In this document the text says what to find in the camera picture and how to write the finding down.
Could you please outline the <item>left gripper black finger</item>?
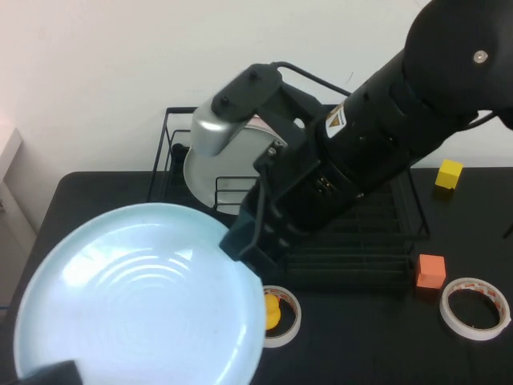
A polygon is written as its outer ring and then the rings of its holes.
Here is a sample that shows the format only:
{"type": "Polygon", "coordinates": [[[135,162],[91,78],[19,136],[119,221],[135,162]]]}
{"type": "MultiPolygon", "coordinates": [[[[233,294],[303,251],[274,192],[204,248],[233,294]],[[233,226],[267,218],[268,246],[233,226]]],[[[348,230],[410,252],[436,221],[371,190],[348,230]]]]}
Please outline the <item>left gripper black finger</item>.
{"type": "Polygon", "coordinates": [[[24,385],[82,385],[83,381],[74,361],[54,363],[28,375],[22,375],[18,384],[24,385]]]}

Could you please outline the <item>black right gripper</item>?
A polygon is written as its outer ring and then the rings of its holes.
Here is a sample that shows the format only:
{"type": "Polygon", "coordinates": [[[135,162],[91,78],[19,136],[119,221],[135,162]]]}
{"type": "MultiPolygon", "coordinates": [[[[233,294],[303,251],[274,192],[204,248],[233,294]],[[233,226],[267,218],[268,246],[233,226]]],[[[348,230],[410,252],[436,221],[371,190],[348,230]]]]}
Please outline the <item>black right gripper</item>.
{"type": "Polygon", "coordinates": [[[281,143],[275,155],[263,152],[256,160],[256,184],[220,242],[233,261],[242,261],[259,278],[273,275],[289,252],[283,236],[314,233],[363,196],[357,158],[363,132],[355,123],[329,119],[312,128],[294,124],[289,138],[275,124],[264,126],[281,143]]]}

